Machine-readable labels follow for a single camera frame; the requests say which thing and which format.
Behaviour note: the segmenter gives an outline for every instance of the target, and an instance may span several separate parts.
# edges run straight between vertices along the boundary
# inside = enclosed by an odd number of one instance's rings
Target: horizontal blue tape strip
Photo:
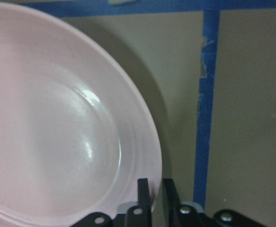
[[[205,207],[220,12],[205,10],[203,17],[205,43],[201,57],[205,77],[200,78],[199,83],[194,202]]]
[[[72,0],[22,3],[56,17],[87,17],[200,10],[276,8],[276,0],[137,0],[109,5],[108,0]]]

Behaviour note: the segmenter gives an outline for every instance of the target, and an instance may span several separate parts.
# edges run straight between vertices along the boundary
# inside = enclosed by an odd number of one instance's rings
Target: plate
[[[113,218],[138,178],[155,198],[160,143],[128,75],[70,25],[0,3],[0,227]]]

